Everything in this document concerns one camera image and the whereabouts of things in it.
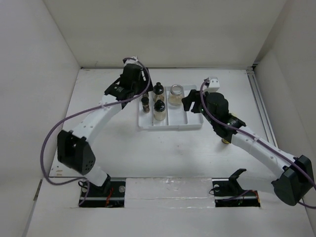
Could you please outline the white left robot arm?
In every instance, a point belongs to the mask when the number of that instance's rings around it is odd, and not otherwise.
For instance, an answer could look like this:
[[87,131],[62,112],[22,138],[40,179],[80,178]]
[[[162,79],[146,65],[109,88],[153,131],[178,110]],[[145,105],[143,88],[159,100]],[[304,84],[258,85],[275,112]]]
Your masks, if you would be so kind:
[[96,163],[91,145],[101,129],[130,101],[150,89],[149,72],[138,60],[128,58],[119,78],[104,92],[97,109],[70,131],[57,136],[57,159],[93,184],[100,196],[110,191],[110,176]]

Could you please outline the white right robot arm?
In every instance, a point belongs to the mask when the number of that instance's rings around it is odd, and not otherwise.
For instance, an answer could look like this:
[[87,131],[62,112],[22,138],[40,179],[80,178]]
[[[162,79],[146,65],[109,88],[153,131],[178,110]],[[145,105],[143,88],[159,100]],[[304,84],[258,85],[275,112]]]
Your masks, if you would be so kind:
[[229,103],[221,93],[193,89],[182,99],[182,104],[185,111],[201,113],[219,137],[246,151],[272,172],[269,178],[262,179],[255,175],[247,177],[246,170],[239,169],[229,177],[231,193],[258,190],[272,193],[284,203],[295,206],[316,187],[309,158],[295,157],[260,138],[229,112]]

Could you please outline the black-capped white sauce bottle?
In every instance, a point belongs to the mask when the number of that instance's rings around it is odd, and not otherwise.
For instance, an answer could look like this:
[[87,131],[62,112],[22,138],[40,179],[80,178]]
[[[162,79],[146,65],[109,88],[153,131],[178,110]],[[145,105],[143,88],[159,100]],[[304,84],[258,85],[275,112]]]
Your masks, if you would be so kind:
[[154,118],[158,121],[162,121],[165,119],[165,116],[165,103],[159,99],[154,103]]

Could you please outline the black-capped glass condiment bottle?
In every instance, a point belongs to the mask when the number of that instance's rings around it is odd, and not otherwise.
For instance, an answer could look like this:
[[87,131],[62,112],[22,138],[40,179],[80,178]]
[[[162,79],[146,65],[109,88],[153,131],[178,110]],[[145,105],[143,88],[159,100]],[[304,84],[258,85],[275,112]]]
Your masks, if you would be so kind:
[[161,100],[164,102],[165,95],[164,95],[164,87],[160,82],[157,82],[155,86],[153,87],[153,100],[154,102],[157,102],[158,100]]

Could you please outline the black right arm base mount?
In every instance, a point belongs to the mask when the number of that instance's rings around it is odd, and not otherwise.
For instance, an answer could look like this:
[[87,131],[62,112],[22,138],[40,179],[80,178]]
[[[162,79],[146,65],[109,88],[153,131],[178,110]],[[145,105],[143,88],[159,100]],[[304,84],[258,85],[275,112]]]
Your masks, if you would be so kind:
[[244,190],[237,182],[246,169],[238,169],[228,178],[212,179],[209,194],[215,198],[215,207],[261,207],[256,190]]

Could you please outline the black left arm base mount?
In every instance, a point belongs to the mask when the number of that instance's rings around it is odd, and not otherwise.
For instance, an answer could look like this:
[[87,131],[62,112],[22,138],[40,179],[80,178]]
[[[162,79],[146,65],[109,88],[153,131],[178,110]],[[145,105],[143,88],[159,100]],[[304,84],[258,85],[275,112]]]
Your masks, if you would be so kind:
[[104,186],[97,187],[85,180],[80,186],[79,207],[81,208],[121,208],[124,207],[126,178],[108,178]]

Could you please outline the wide glass jar metal rim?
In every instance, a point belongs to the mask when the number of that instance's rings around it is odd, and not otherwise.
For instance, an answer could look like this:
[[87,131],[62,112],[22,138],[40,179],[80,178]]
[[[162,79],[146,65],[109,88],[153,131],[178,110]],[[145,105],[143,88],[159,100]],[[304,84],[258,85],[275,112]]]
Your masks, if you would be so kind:
[[180,106],[182,104],[182,98],[184,97],[184,89],[179,84],[171,86],[169,91],[168,101],[171,105]]

